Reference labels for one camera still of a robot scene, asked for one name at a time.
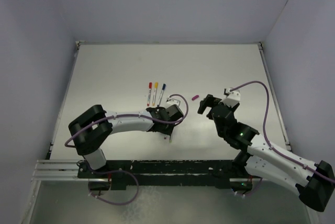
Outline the black white pen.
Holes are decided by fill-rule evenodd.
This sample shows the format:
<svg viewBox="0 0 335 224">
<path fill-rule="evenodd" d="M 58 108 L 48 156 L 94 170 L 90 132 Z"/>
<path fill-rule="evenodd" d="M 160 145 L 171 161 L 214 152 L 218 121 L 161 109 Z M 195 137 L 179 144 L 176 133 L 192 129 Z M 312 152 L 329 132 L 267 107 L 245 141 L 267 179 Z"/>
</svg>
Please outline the black white pen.
<svg viewBox="0 0 335 224">
<path fill-rule="evenodd" d="M 158 103 L 157 103 L 157 106 L 160 106 L 161 103 L 162 103 L 162 98 L 163 98 L 163 95 L 164 95 L 164 91 L 165 91 L 165 90 L 162 90 L 162 89 L 161 89 L 160 96 L 159 96 L 159 101 L 158 101 Z"/>
</svg>

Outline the yellow white pen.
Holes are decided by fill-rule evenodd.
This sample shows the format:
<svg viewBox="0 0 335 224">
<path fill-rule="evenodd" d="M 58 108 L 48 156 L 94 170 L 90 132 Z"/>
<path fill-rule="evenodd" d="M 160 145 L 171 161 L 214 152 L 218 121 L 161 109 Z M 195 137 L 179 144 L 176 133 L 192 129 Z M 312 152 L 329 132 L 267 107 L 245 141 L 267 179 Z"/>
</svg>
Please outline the yellow white pen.
<svg viewBox="0 0 335 224">
<path fill-rule="evenodd" d="M 153 88 L 153 93 L 152 93 L 152 106 L 155 106 L 156 104 L 156 99 L 157 99 L 157 88 Z"/>
</svg>

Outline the red white pen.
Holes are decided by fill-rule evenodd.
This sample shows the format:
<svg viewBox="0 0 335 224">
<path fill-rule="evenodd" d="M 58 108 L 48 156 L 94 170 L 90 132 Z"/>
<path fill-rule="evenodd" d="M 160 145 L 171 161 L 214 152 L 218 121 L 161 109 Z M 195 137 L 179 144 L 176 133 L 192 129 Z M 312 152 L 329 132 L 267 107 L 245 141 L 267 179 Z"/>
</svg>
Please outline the red white pen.
<svg viewBox="0 0 335 224">
<path fill-rule="evenodd" d="M 152 89 L 149 88 L 148 97 L 147 97 L 147 106 L 148 107 L 150 106 L 150 102 L 151 102 L 151 92 L 152 92 Z"/>
</svg>

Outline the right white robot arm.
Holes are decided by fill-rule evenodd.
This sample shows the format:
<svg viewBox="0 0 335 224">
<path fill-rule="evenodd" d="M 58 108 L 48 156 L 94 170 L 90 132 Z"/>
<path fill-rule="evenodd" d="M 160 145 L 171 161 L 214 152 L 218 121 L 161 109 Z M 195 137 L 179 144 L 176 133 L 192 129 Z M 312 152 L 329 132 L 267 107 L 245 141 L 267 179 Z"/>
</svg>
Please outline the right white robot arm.
<svg viewBox="0 0 335 224">
<path fill-rule="evenodd" d="M 219 137 L 239 150 L 233 164 L 237 177 L 248 174 L 283 186 L 298 196 L 309 208 L 323 212 L 334 192 L 334 172 L 325 162 L 318 163 L 299 157 L 272 144 L 254 128 L 235 119 L 240 95 L 231 93 L 226 98 L 208 94 L 200 101 L 198 114 L 210 108 L 207 118 L 214 121 Z"/>
</svg>

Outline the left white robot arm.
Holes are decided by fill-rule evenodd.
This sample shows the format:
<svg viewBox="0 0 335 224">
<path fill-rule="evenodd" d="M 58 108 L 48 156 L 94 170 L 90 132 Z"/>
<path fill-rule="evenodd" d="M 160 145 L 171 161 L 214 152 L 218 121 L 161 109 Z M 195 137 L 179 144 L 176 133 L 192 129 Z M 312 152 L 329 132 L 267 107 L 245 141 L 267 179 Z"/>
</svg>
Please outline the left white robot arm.
<svg viewBox="0 0 335 224">
<path fill-rule="evenodd" d="M 101 145 L 109 135 L 129 132 L 158 132 L 170 136 L 185 115 L 178 105 L 148 107 L 132 113 L 107 112 L 102 105 L 94 105 L 74 119 L 68 129 L 73 148 L 90 166 L 96 178 L 107 174 L 108 166 Z"/>
</svg>

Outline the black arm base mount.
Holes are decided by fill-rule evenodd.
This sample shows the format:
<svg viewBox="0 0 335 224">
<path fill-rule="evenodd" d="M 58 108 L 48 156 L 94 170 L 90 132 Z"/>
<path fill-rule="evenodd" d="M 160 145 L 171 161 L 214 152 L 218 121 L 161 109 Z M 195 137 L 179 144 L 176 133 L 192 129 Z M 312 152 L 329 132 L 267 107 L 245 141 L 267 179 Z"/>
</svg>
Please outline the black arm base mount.
<svg viewBox="0 0 335 224">
<path fill-rule="evenodd" d="M 111 160 L 97 171 L 78 161 L 78 177 L 93 191 L 125 190 L 127 186 L 215 187 L 248 192 L 252 176 L 232 160 Z"/>
</svg>

